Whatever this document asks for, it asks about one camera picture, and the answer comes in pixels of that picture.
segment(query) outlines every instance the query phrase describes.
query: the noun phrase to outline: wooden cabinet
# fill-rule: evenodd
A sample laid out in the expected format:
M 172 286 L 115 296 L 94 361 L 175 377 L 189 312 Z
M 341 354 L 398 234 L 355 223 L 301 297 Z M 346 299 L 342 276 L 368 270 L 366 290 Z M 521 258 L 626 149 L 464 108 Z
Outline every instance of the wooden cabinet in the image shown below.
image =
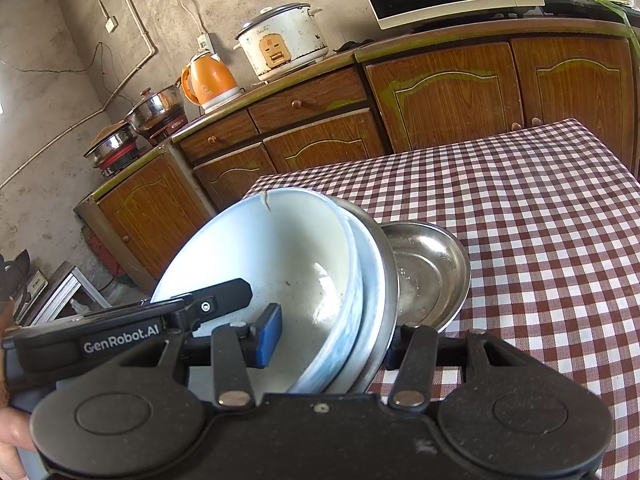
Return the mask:
M 121 240 L 156 280 L 209 219 L 188 186 L 179 170 L 161 155 L 98 202 Z
M 261 143 L 210 160 L 194 171 L 220 209 L 240 200 L 259 177 L 276 173 Z
M 255 129 L 249 112 L 241 110 L 205 126 L 199 132 L 182 140 L 180 147 L 190 162 L 196 162 L 257 135 L 258 130 Z
M 289 130 L 264 145 L 279 173 L 385 154 L 370 108 Z
M 394 151 L 479 139 L 522 124 L 507 42 L 461 46 L 369 65 Z
M 627 40 L 515 38 L 526 127 L 578 119 L 632 168 L 634 77 Z
M 261 133 L 367 99 L 357 70 L 350 66 L 300 83 L 249 106 Z

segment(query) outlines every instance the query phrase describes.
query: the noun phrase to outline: kettle handle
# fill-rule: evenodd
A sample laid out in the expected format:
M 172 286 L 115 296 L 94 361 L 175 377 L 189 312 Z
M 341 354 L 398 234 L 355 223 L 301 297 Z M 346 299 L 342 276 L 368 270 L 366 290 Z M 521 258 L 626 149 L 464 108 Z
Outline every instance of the kettle handle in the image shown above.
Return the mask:
M 193 93 L 191 92 L 191 89 L 189 88 L 189 83 L 187 81 L 187 78 L 189 77 L 190 73 L 191 73 L 191 65 L 189 64 L 182 69 L 182 75 L 180 76 L 182 91 L 184 92 L 184 95 L 186 95 L 189 101 L 191 101 L 193 104 L 197 106 L 200 106 L 200 102 L 198 101 L 198 98 L 195 95 L 193 95 Z

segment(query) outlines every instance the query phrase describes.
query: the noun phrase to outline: red and white checkered tablecloth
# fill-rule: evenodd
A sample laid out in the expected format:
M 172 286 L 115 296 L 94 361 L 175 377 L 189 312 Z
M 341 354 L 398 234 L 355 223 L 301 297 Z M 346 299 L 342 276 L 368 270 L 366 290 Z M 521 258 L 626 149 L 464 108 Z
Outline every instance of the red and white checkered tablecloth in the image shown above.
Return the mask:
M 599 395 L 616 427 L 602 478 L 637 480 L 640 185 L 591 132 L 567 120 L 265 176 L 249 194 L 290 186 L 456 235 L 471 288 L 445 335 L 489 330 Z M 371 391 L 388 395 L 395 375 L 379 372 Z M 435 381 L 444 396 L 458 371 Z

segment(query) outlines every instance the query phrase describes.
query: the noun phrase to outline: cooking pot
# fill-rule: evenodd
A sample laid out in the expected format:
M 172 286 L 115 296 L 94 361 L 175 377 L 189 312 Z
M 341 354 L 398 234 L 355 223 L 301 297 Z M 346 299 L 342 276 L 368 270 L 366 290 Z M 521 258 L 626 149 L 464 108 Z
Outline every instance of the cooking pot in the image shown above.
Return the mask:
M 224 63 L 210 52 L 199 52 L 182 69 L 182 91 L 193 104 L 202 106 L 205 113 L 235 99 L 241 94 L 238 83 Z
M 260 81 L 276 79 L 329 52 L 309 4 L 265 7 L 236 36 Z
M 89 159 L 94 168 L 99 168 L 103 161 L 115 154 L 125 144 L 136 142 L 135 137 L 136 134 L 129 123 L 120 121 L 117 124 L 111 124 L 100 131 L 89 151 L 83 156 Z
M 148 139 L 159 123 L 184 113 L 184 99 L 177 88 L 178 83 L 179 80 L 155 93 L 151 88 L 140 92 L 142 101 L 127 114 L 127 121 L 137 134 Z

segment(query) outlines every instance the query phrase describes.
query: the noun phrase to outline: rice cooker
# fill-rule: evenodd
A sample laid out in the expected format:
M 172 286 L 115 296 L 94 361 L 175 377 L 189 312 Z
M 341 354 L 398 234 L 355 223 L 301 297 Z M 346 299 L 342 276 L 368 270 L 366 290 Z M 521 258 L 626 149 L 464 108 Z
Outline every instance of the rice cooker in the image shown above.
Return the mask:
M 321 59 L 329 52 L 314 16 L 322 9 L 309 4 L 266 7 L 236 36 L 260 81 Z

